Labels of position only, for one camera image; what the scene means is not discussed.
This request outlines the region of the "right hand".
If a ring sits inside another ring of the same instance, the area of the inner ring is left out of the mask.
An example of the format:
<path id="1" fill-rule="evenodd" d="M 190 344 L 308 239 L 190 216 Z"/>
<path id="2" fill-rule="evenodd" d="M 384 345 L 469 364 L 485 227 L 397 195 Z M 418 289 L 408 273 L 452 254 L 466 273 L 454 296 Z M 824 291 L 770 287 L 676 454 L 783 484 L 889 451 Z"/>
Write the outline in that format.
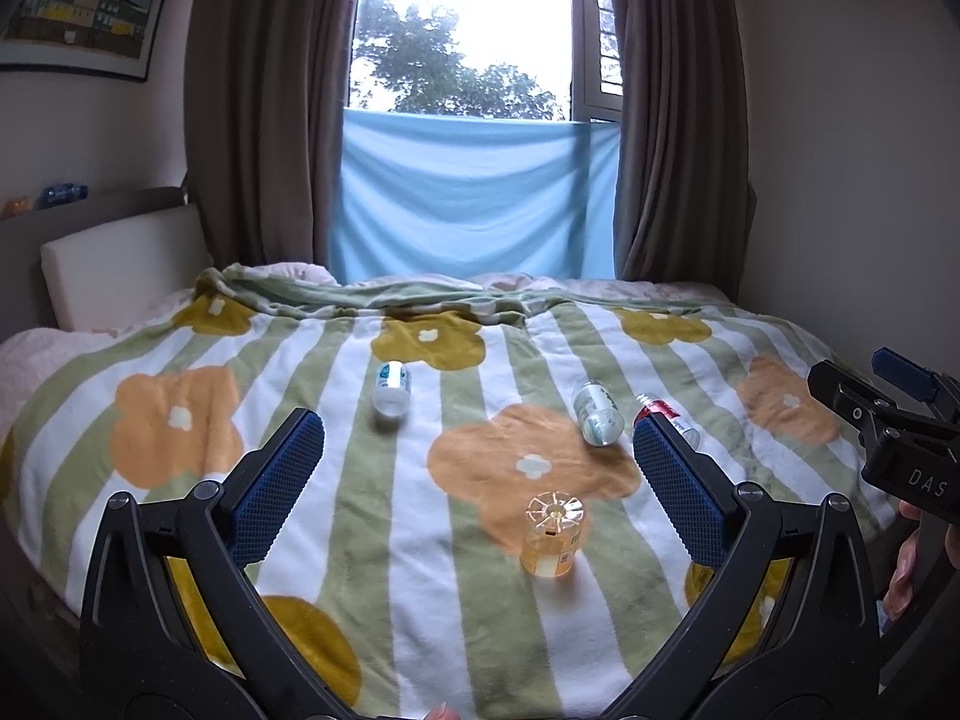
<path id="1" fill-rule="evenodd" d="M 902 500 L 898 504 L 898 512 L 905 519 L 914 523 L 914 530 L 903 541 L 898 550 L 893 569 L 892 578 L 889 586 L 882 598 L 882 610 L 884 610 L 887 621 L 893 622 L 900 619 L 911 600 L 913 600 L 913 574 L 918 561 L 919 550 L 919 520 L 921 520 L 921 511 L 918 507 L 908 504 Z"/>

